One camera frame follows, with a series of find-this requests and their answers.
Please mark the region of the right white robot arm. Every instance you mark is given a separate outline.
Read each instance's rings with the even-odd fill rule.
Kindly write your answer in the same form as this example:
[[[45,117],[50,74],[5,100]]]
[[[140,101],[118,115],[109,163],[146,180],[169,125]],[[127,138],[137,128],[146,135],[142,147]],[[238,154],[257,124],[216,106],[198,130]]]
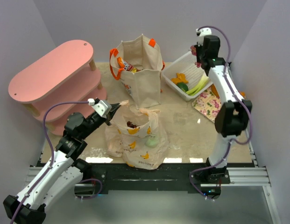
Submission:
[[[226,159],[231,145],[248,126],[252,103],[245,100],[237,91],[229,76],[225,60],[218,56],[220,39],[217,36],[204,36],[195,48],[197,62],[213,82],[221,101],[221,108],[214,121],[218,135],[213,152],[205,166],[192,171],[190,176],[201,183],[217,182],[225,175]]]

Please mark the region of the orange banana print plastic bag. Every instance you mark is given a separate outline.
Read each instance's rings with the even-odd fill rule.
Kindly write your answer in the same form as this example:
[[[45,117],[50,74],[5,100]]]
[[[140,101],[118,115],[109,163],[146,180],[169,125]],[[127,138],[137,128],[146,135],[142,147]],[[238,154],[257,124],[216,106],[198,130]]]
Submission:
[[[167,157],[169,140],[161,123],[158,109],[141,108],[136,110],[128,100],[120,102],[121,107],[105,129],[107,154],[121,157],[130,167],[147,170],[157,169]],[[130,128],[131,121],[137,128]],[[159,144],[155,148],[145,145],[150,136],[158,136]]]

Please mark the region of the green watermelon ball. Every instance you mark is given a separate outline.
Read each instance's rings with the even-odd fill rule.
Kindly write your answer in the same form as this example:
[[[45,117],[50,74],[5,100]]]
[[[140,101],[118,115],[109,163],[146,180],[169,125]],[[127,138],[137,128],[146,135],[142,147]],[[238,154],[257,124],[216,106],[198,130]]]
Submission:
[[[158,136],[150,136],[145,143],[145,145],[149,148],[155,148],[158,144],[159,144]]]

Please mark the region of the pink grape bunch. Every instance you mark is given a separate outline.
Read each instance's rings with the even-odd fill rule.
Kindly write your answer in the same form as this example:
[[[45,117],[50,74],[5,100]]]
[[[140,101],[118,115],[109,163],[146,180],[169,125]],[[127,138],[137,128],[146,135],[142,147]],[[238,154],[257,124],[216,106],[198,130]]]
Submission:
[[[195,46],[195,45],[192,45],[192,46],[190,47],[190,49],[191,49],[191,53],[192,53],[192,55],[197,56],[196,46]],[[197,62],[197,61],[195,61],[195,65],[196,65],[198,68],[201,67],[201,63],[199,63],[199,62]]]

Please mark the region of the orange yellow snack bag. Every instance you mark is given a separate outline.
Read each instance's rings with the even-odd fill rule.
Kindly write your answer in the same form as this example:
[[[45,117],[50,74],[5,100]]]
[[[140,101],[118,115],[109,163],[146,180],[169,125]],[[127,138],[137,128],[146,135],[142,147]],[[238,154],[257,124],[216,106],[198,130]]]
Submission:
[[[136,73],[139,70],[137,68],[135,68],[133,65],[131,65],[130,63],[126,62],[122,57],[118,57],[117,58],[117,62],[120,68],[126,70],[126,71],[130,71],[132,73]]]

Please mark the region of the purple grape bunch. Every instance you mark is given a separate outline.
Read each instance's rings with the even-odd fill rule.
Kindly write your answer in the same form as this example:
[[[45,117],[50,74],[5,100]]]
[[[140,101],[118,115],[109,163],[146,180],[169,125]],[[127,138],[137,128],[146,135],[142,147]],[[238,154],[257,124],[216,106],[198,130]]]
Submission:
[[[138,127],[137,125],[133,124],[131,121],[128,121],[128,122],[127,122],[127,126],[130,127],[130,128],[132,128],[132,129]]]

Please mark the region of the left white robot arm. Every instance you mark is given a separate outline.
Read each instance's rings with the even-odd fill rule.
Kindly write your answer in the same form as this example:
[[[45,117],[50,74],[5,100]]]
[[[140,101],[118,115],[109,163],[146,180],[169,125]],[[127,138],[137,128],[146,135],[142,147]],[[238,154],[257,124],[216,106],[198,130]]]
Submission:
[[[76,183],[93,181],[91,164],[79,158],[87,146],[85,139],[102,124],[109,126],[121,105],[93,98],[85,103],[94,112],[88,117],[79,112],[69,115],[62,138],[50,148],[49,161],[22,191],[5,198],[3,205],[12,224],[41,224],[50,203]]]

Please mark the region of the orange star shaped toy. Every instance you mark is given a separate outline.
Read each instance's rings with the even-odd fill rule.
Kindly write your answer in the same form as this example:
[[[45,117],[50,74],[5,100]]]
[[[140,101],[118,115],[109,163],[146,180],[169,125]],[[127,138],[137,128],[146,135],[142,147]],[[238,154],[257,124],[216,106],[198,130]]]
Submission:
[[[176,73],[176,77],[172,78],[171,81],[174,84],[178,84],[178,83],[184,83],[187,84],[189,81],[186,79],[186,76],[184,73]]]

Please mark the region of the canvas tote bag orange handles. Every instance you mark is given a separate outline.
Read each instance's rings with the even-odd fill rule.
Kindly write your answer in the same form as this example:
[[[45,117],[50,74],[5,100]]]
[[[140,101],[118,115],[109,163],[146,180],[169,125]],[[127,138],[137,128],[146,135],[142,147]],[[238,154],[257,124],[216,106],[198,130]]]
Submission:
[[[119,67],[122,57],[139,71],[132,73]],[[135,40],[121,42],[110,50],[110,71],[122,83],[137,108],[148,108],[161,103],[161,71],[164,69],[159,45],[153,38],[140,35]]]

